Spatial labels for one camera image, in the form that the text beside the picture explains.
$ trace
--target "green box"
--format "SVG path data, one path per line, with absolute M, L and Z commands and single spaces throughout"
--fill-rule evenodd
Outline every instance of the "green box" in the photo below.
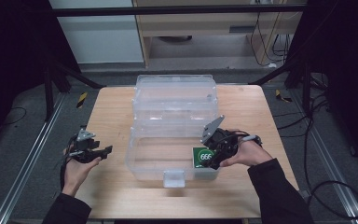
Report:
M 201 162 L 209 160 L 213 155 L 214 151 L 207 147 L 193 147 L 194 168 L 206 168 L 201 165 Z

